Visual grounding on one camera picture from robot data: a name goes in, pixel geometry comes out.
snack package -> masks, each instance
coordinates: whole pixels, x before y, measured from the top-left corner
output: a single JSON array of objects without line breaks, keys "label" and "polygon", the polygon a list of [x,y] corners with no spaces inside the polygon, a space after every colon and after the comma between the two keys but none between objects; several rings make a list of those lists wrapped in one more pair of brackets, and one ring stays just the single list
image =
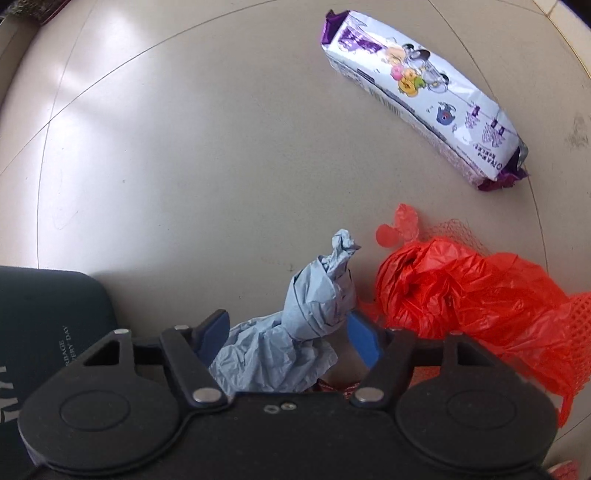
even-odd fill
[{"label": "snack package", "polygon": [[322,47],[353,79],[419,130],[480,190],[525,178],[527,147],[505,112],[451,64],[355,11],[326,15]]}]

metal screw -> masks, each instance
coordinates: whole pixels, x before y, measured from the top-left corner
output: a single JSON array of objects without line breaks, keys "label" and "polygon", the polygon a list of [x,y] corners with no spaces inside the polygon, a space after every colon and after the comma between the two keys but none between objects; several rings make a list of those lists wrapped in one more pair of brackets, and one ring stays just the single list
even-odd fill
[{"label": "metal screw", "polygon": [[355,392],[355,398],[364,403],[380,401],[383,397],[384,392],[374,387],[363,387]]},{"label": "metal screw", "polygon": [[222,398],[222,392],[217,388],[198,388],[193,392],[193,400],[199,403],[215,403]]},{"label": "metal screw", "polygon": [[290,402],[290,401],[286,401],[285,403],[281,404],[281,409],[285,410],[285,411],[295,410],[296,408],[297,408],[297,405],[295,403]]},{"label": "metal screw", "polygon": [[265,408],[262,409],[265,413],[270,413],[271,415],[275,415],[276,413],[280,412],[280,409],[277,405],[265,405]]}]

crumpled blue paper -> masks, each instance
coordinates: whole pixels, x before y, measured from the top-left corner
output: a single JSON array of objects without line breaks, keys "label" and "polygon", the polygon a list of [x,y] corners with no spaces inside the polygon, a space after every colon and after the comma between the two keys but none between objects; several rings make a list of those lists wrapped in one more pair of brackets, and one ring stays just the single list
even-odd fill
[{"label": "crumpled blue paper", "polygon": [[337,362],[322,337],[343,325],[355,307],[347,262],[359,247],[347,230],[332,239],[333,252],[320,256],[292,279],[281,312],[241,323],[209,367],[227,395],[301,392]]}]

beige tiled floor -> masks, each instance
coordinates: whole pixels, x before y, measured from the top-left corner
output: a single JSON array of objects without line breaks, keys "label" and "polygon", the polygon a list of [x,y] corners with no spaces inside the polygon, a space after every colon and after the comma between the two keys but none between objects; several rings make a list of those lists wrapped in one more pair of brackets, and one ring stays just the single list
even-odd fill
[{"label": "beige tiled floor", "polygon": [[556,2],[550,19],[591,75],[591,28],[562,2]]},{"label": "beige tiled floor", "polygon": [[[358,2],[160,5],[76,0],[41,30],[0,113],[1,263],[93,275],[139,334],[219,307],[238,322],[279,309],[338,228],[369,294],[375,228],[406,202],[591,290],[591,79],[530,0],[362,5],[508,111],[531,182],[490,194],[330,68],[323,15]],[[551,459],[590,441],[589,400]]]},{"label": "beige tiled floor", "polygon": [[556,3],[558,3],[558,0],[534,0],[534,2],[540,7],[542,12],[547,15],[551,12]]}]

